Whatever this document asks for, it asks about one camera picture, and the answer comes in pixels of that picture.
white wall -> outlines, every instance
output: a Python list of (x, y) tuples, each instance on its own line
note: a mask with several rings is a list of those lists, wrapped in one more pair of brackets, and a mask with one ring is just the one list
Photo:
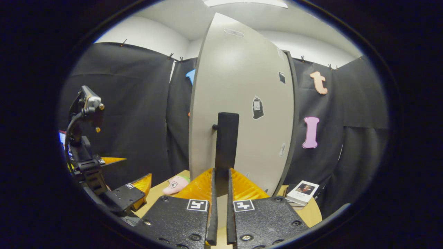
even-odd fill
[[(331, 64), (333, 68), (341, 67), (357, 58), (333, 45), (307, 36), (278, 31), (258, 32), (280, 49), (290, 51), (292, 57), (301, 58), (303, 55), (305, 60), (324, 66)], [(201, 45), (202, 39), (190, 42), (185, 58), (198, 57)]]
[(125, 44), (144, 47), (167, 56), (174, 53), (172, 57), (178, 60), (185, 56), (189, 45), (189, 40), (173, 29), (139, 16), (131, 16), (118, 23), (96, 43), (122, 43), (125, 39), (128, 39)]

black clip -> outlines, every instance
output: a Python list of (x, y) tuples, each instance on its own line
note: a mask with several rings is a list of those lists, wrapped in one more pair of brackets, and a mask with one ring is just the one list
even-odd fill
[(126, 38), (126, 40), (125, 40), (122, 44), (120, 44), (120, 47), (123, 47), (124, 43), (125, 43), (127, 40), (128, 40), (128, 38)]

ceiling light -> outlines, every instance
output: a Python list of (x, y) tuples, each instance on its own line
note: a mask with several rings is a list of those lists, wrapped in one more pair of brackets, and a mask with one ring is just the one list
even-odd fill
[(255, 4), (268, 4), (286, 9), (288, 8), (288, 6), (284, 2), (278, 0), (203, 0), (203, 2), (209, 7), (222, 5), (222, 4), (255, 3)]

black curtain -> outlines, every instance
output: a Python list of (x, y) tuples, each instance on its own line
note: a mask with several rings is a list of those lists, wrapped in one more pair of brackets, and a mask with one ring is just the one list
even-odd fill
[(80, 58), (62, 90), (58, 126), (67, 128), (68, 109), (82, 85), (102, 98), (101, 132), (81, 125), (93, 152), (128, 161), (107, 179), (111, 188), (152, 173), (155, 186), (172, 176), (166, 149), (166, 102), (172, 59), (119, 43), (93, 44)]
[[(296, 108), (299, 108), (299, 123), (294, 148), (294, 156), (284, 184), (298, 184), (305, 180), (319, 184), (321, 189), (326, 185), (334, 171), (343, 143), (343, 108), (340, 99), (339, 82), (334, 71), (329, 67), (313, 62), (293, 58), (295, 73), (298, 82), (298, 96)], [(318, 71), (326, 81), (323, 87), (328, 89), (327, 94), (319, 94), (314, 86), (311, 73)], [(317, 117), (316, 140), (318, 146), (314, 149), (305, 149), (302, 144), (306, 138), (305, 117)]]
[[(366, 190), (385, 153), (389, 117), (382, 84), (368, 59), (361, 57), (334, 71), (343, 103), (343, 150), (317, 203), (323, 217)], [(381, 195), (391, 194), (392, 186)]]
[(172, 174), (189, 170), (188, 134), (192, 84), (187, 73), (196, 67), (197, 58), (176, 62), (167, 97), (166, 124), (168, 157)]

pink plush toy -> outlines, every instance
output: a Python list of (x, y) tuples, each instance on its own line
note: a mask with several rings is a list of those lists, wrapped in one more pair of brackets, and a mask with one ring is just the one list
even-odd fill
[(175, 194), (180, 192), (190, 182), (190, 179), (183, 175), (176, 175), (169, 179), (169, 186), (163, 189), (165, 195)]

